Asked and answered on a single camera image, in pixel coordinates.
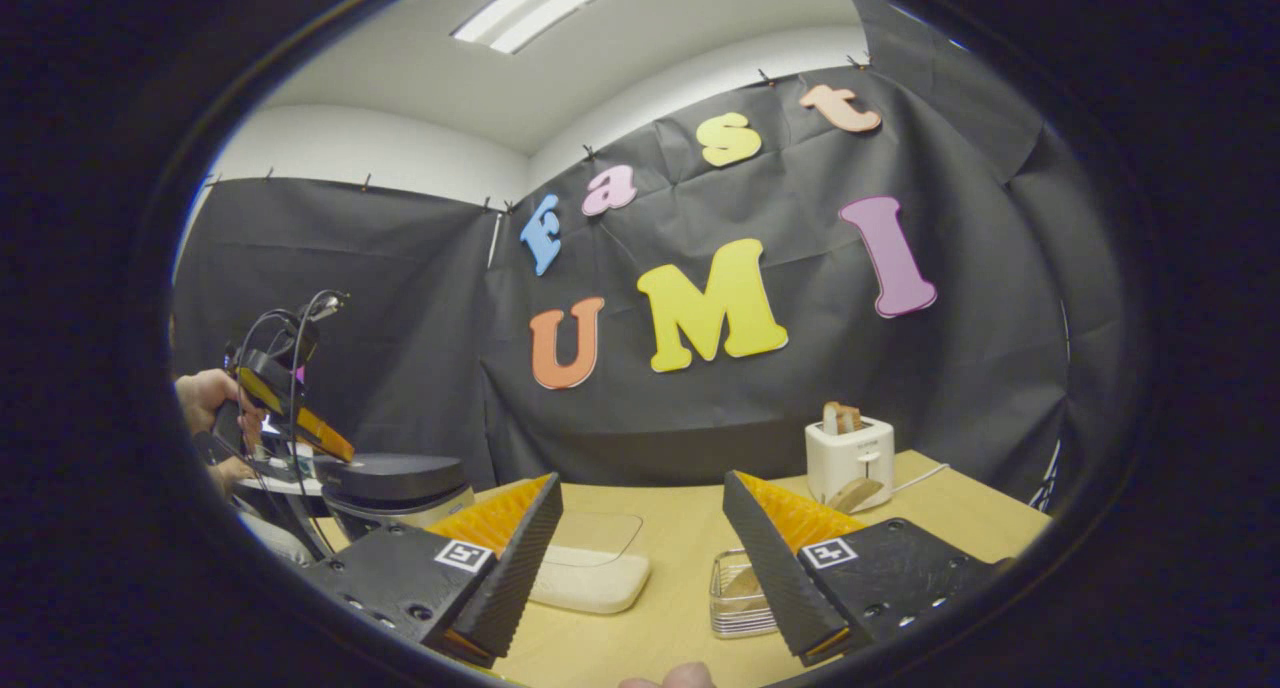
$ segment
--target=foam letter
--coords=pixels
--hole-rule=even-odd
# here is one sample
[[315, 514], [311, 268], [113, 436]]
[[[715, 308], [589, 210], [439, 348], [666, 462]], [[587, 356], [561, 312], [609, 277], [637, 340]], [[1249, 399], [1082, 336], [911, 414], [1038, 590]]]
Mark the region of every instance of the foam letter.
[[577, 318], [577, 357], [571, 364], [559, 364], [556, 359], [556, 334], [561, 320], [564, 317], [562, 309], [548, 309], [547, 313], [535, 315], [529, 322], [534, 331], [534, 381], [539, 386], [559, 391], [562, 387], [572, 387], [586, 381], [595, 370], [595, 354], [598, 347], [596, 324], [599, 324], [600, 309], [604, 308], [604, 299], [577, 301], [570, 313]]
[[854, 100], [854, 91], [840, 88], [832, 91], [831, 86], [814, 86], [800, 98], [800, 105], [805, 107], [817, 106], [823, 118], [831, 120], [832, 127], [844, 128], [850, 133], [870, 130], [879, 125], [879, 114], [872, 110], [859, 113], [847, 101]]
[[787, 345], [787, 329], [773, 322], [769, 297], [760, 279], [764, 252], [755, 238], [724, 243], [712, 258], [707, 292], [699, 292], [675, 265], [645, 272], [636, 288], [649, 295], [658, 352], [649, 364], [658, 373], [689, 368], [692, 354], [681, 345], [680, 331], [712, 361], [719, 349], [721, 327], [728, 316], [724, 352], [732, 357], [763, 354]]
[[859, 199], [840, 210], [840, 217], [854, 224], [863, 234], [863, 244], [872, 256], [881, 295], [876, 299], [876, 312], [892, 318], [914, 309], [929, 308], [938, 299], [933, 283], [920, 278], [911, 247], [897, 223], [900, 206], [888, 196]]
[[558, 201], [553, 194], [544, 197], [520, 233], [520, 240], [534, 252], [534, 272], [538, 275], [547, 272], [548, 265], [559, 254], [559, 242], [552, 240], [552, 237], [559, 233], [559, 219], [550, 211], [556, 208]]
[[635, 201], [636, 191], [631, 183], [634, 174], [630, 165], [614, 165], [599, 176], [591, 178], [586, 185], [586, 191], [590, 192], [582, 201], [582, 215], [599, 215], [608, 208], [622, 208]]
[[698, 142], [707, 146], [703, 157], [714, 168], [750, 159], [760, 150], [760, 136], [748, 128], [741, 113], [726, 113], [704, 120], [698, 128]]

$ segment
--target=orange letter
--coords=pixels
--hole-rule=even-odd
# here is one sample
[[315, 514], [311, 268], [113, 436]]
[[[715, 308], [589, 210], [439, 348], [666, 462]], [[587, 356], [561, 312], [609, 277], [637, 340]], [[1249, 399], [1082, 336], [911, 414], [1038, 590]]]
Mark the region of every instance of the orange letter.
[[534, 329], [534, 381], [539, 386], [558, 391], [590, 377], [595, 370], [596, 324], [602, 308], [604, 299], [593, 297], [577, 301], [570, 309], [577, 318], [577, 357], [571, 364], [559, 364], [556, 359], [556, 334], [564, 311], [548, 309], [530, 320], [529, 327]]
[[872, 110], [859, 113], [846, 101], [854, 100], [854, 91], [840, 88], [832, 91], [831, 86], [814, 86], [800, 98], [800, 105], [805, 107], [817, 106], [823, 118], [831, 120], [832, 127], [844, 128], [850, 133], [861, 133], [879, 125], [879, 114]]

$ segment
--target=blue letter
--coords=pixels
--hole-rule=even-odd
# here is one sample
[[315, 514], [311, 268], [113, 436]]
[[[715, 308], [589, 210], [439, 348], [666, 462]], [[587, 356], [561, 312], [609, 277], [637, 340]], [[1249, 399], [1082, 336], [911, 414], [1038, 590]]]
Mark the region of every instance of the blue letter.
[[556, 208], [558, 201], [553, 194], [544, 197], [543, 205], [538, 206], [520, 233], [520, 240], [534, 251], [534, 272], [538, 275], [547, 272], [548, 265], [559, 254], [559, 242], [552, 240], [552, 237], [559, 233], [559, 219], [550, 211]]

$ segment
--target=black backdrop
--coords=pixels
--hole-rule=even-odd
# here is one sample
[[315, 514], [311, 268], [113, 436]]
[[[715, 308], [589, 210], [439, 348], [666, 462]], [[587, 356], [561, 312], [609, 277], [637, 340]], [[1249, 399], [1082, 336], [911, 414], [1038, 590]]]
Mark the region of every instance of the black backdrop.
[[[801, 107], [818, 83], [851, 88], [882, 127], [847, 133]], [[749, 116], [763, 150], [713, 168], [694, 133], [726, 111]], [[530, 193], [500, 220], [489, 269], [495, 215], [477, 206], [296, 179], [221, 182], [177, 278], [178, 366], [215, 364], [255, 315], [334, 286], [352, 301], [321, 324], [307, 379], [315, 409], [357, 450], [465, 457], [477, 486], [544, 471], [589, 483], [709, 483], [730, 468], [778, 477], [805, 471], [803, 426], [838, 398], [895, 425], [900, 450], [1028, 500], [1060, 439], [1065, 465], [1101, 450], [1108, 416], [1125, 407], [1117, 377], [1139, 373], [1142, 357], [1108, 206], [1048, 128], [1024, 128], [1032, 142], [1014, 150], [972, 141], [913, 91], [854, 68], [730, 91]], [[1006, 150], [995, 160], [975, 145]], [[1010, 155], [1012, 174], [1001, 168]], [[636, 169], [636, 199], [585, 217], [586, 183], [617, 164]], [[562, 247], [539, 278], [520, 229], [548, 193], [559, 197]], [[900, 201], [938, 290], [936, 304], [899, 318], [876, 313], [874, 269], [837, 215], [878, 194]], [[763, 242], [787, 347], [654, 373], [637, 278], [675, 263], [705, 286], [714, 251], [739, 238]], [[595, 372], [548, 391], [530, 370], [529, 320], [590, 295], [605, 299]], [[567, 318], [562, 363], [575, 334]], [[1087, 381], [1071, 393], [1074, 375]]]
[[[398, 191], [219, 182], [174, 281], [174, 366], [220, 364], [224, 345], [266, 309], [297, 309], [321, 288], [352, 293], [316, 324], [307, 404], [357, 451], [461, 457], [472, 482], [493, 486], [475, 356], [494, 220], [477, 206]], [[265, 324], [256, 345], [276, 327]]]

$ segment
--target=letter m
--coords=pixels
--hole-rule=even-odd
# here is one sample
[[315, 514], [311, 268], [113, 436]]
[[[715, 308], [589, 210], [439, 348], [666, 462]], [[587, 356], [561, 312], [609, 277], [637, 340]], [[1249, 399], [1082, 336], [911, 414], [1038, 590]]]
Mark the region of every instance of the letter m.
[[675, 265], [645, 272], [636, 288], [649, 295], [658, 352], [649, 364], [658, 373], [689, 368], [694, 356], [680, 341], [684, 331], [704, 361], [719, 349], [721, 329], [728, 318], [724, 352], [732, 357], [763, 354], [787, 345], [786, 327], [773, 320], [760, 279], [764, 246], [754, 238], [724, 243], [712, 258], [707, 292], [699, 292]]

